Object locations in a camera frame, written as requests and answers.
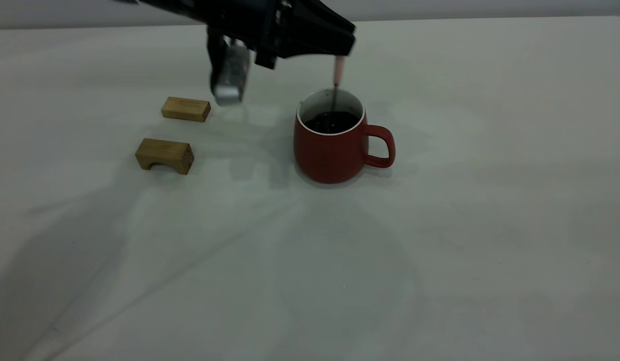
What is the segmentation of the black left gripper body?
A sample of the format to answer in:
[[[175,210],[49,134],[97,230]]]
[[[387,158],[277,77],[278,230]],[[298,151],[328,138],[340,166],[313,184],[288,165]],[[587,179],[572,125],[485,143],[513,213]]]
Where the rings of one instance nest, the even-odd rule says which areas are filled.
[[[289,1],[204,2],[212,69],[222,68],[227,57],[229,46],[225,38],[240,41],[254,51],[255,64],[274,69],[282,55],[282,36],[290,11]]]

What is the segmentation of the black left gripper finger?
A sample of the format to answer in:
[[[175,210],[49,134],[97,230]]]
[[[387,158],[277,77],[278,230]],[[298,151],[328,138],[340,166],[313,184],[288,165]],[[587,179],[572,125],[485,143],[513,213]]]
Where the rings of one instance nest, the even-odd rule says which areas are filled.
[[[321,1],[290,1],[290,35],[354,35],[356,26]]]
[[[304,55],[348,56],[355,44],[355,35],[348,32],[296,32],[282,47],[282,58]]]

